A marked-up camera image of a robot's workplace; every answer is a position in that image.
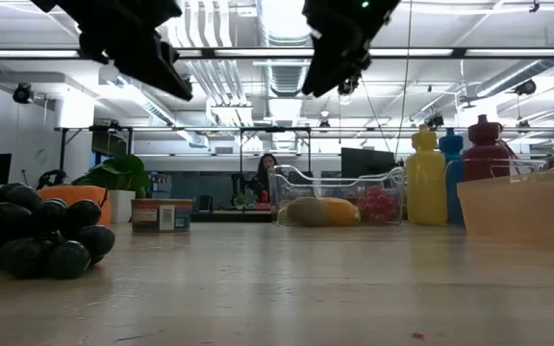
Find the table surface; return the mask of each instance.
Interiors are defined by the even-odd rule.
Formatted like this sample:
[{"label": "table surface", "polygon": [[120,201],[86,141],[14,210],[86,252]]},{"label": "table surface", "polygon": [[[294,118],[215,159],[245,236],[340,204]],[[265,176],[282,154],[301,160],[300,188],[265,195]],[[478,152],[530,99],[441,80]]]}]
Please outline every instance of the table surface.
[{"label": "table surface", "polygon": [[82,279],[0,273],[0,345],[554,345],[554,250],[407,225],[115,230]]}]

